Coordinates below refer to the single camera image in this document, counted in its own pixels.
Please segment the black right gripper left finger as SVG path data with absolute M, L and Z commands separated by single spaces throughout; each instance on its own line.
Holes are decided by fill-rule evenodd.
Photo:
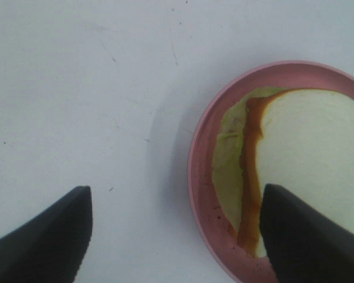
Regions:
M 0 282 L 74 282 L 92 228 L 91 189 L 75 187 L 0 238 Z

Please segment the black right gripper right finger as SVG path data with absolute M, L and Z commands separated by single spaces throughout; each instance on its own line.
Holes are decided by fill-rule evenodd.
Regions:
M 354 282 L 354 234 L 286 188 L 265 186 L 259 227 L 279 282 Z

